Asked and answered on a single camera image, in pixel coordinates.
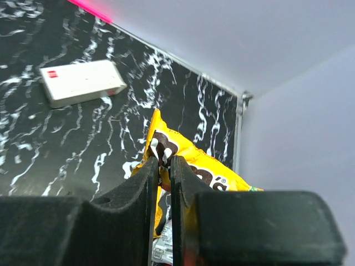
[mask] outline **white box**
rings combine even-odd
[[[40,73],[52,108],[115,95],[127,87],[109,60],[41,68]]]

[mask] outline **white wall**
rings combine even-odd
[[[82,0],[235,90],[261,95],[355,43],[354,0]]]
[[[319,193],[355,265],[355,46],[250,102],[241,138],[247,182]]]

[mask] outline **red label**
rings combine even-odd
[[[55,72],[54,70],[48,71],[47,73],[50,78],[57,78],[58,77],[57,72]]]

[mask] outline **yellow candy bag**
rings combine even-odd
[[[162,196],[167,193],[166,191],[170,191],[169,169],[171,158],[174,155],[183,156],[197,177],[214,190],[259,190],[248,185],[239,175],[221,162],[207,155],[203,150],[196,148],[182,134],[169,129],[161,119],[160,110],[155,109],[146,139],[142,162],[132,171],[132,175],[138,172],[150,156],[155,156],[159,160],[161,187],[158,187],[154,237],[159,236],[157,228],[161,226],[160,223],[163,217],[163,210],[159,202],[162,200]]]

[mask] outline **black marble wall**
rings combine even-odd
[[[0,195],[92,199],[140,160],[154,108],[232,166],[236,98],[66,1],[0,1]],[[51,110],[38,68],[110,59],[116,96]]]

